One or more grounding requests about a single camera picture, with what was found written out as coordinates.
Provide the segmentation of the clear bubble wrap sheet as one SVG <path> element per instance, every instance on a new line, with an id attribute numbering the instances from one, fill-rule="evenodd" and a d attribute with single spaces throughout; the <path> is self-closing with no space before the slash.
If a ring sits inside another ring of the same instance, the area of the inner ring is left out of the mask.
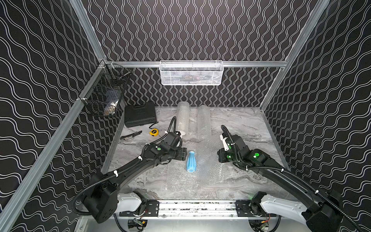
<path id="1" fill-rule="evenodd" d="M 188 152 L 195 153 L 196 170 L 187 171 L 187 161 L 172 160 L 168 164 L 166 189 L 170 191 L 194 191 L 229 179 L 229 166 L 220 163 L 217 152 L 223 149 L 218 135 L 212 135 L 198 143 L 184 142 Z"/>

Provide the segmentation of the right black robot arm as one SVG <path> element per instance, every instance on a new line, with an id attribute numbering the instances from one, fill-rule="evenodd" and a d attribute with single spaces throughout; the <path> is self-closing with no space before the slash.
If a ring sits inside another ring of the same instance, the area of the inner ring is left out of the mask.
<path id="1" fill-rule="evenodd" d="M 294 201 L 282 200 L 260 191 L 248 206 L 252 214 L 283 216 L 304 224 L 312 232 L 336 232 L 341 221 L 346 219 L 357 231 L 362 231 L 360 225 L 344 211 L 339 192 L 315 188 L 262 150 L 250 150 L 248 146 L 228 146 L 227 149 L 220 149 L 217 154 L 220 163 L 231 162 L 240 170 L 253 171 L 278 184 L 296 198 Z"/>

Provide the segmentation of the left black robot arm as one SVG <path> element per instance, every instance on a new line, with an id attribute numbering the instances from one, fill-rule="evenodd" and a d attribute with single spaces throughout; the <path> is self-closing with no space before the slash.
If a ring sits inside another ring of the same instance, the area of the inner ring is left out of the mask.
<path id="1" fill-rule="evenodd" d="M 107 221 L 117 210 L 118 192 L 136 177 L 171 160 L 185 161 L 187 148 L 146 145 L 142 153 L 126 165 L 92 178 L 89 185 L 72 200 L 72 211 L 92 216 L 97 223 Z"/>

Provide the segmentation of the light blue ribbed vase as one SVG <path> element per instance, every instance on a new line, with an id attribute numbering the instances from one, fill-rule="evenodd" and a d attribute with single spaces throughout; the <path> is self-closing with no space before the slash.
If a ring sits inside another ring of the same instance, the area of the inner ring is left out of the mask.
<path id="1" fill-rule="evenodd" d="M 186 170 L 189 173 L 194 173 L 196 171 L 197 163 L 196 163 L 195 155 L 196 153 L 194 151 L 189 152 L 187 163 L 186 163 Z"/>

